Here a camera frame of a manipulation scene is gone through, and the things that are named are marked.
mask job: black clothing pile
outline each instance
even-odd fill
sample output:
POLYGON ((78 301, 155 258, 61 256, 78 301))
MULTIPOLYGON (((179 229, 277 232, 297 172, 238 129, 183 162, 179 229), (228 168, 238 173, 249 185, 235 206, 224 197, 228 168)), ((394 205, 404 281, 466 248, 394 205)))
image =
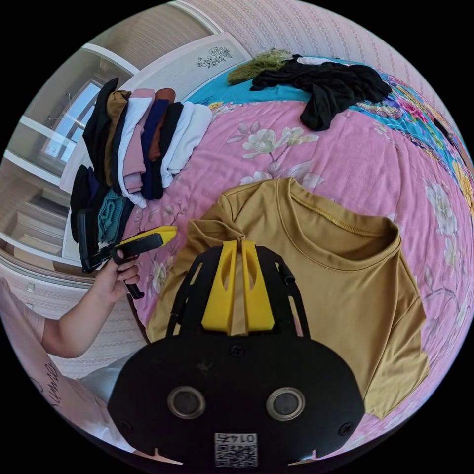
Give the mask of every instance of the black clothing pile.
POLYGON ((301 64, 294 55, 278 71, 263 71, 250 90, 262 90, 278 84, 291 85, 309 92, 311 97, 300 116, 311 130, 327 130, 337 113, 365 100, 381 102, 392 91, 378 72, 368 66, 327 62, 301 64))

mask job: window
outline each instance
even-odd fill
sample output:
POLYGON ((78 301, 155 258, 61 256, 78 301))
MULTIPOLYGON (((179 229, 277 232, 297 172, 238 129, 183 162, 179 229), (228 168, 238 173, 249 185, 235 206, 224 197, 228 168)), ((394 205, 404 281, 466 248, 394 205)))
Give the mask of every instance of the window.
POLYGON ((50 157, 67 162, 76 143, 81 138, 84 128, 92 115, 94 104, 101 86, 94 81, 89 82, 64 112, 54 129, 68 141, 51 139, 46 142, 44 153, 50 157))

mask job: qr code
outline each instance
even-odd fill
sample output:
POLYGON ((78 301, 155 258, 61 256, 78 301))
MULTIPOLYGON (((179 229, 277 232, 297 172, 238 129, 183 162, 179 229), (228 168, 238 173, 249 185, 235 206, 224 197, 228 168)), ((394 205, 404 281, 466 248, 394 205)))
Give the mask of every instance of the qr code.
POLYGON ((217 444, 216 466, 221 468, 257 467, 257 446, 245 446, 238 444, 217 444))
POLYGON ((216 433, 215 465, 227 468, 258 466, 258 444, 255 434, 216 433))

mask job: folded pink shirt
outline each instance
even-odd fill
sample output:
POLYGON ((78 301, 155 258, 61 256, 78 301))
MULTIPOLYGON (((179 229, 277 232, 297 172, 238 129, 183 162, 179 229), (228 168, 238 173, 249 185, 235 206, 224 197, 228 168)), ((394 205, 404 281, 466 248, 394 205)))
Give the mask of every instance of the folded pink shirt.
MULTIPOLYGON (((150 103, 150 106, 147 108, 146 112, 143 114, 143 117, 137 123, 133 135, 130 139, 130 144, 128 145, 127 151, 125 153, 125 160, 123 162, 123 177, 134 174, 134 173, 144 173, 145 164, 143 162, 143 151, 142 151, 142 141, 141 136, 144 130, 145 122, 147 121, 148 114, 150 113, 150 108, 155 100, 155 91, 153 89, 136 89, 132 92, 129 99, 138 98, 138 99, 147 99, 151 98, 153 101, 150 103)), ((137 188, 136 180, 134 179, 134 185, 132 188, 137 188)), ((142 182, 140 178, 139 187, 141 188, 142 182)))
POLYGON ((143 182, 140 173, 132 173, 123 177, 123 182, 129 193, 136 193, 142 189, 143 182))

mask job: person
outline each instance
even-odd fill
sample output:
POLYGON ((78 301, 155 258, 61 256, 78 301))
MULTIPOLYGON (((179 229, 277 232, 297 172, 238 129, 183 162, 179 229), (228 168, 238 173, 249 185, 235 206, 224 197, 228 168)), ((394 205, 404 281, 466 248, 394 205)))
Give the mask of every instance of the person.
POLYGON ((59 319, 43 317, 28 308, 0 277, 0 317, 18 360, 46 401, 70 422, 124 451, 168 461, 156 452, 136 451, 114 425, 106 403, 80 380, 65 377, 49 354, 74 358, 93 344, 114 304, 124 298, 124 283, 139 282, 136 260, 117 265, 112 259, 100 270, 76 306, 59 319))

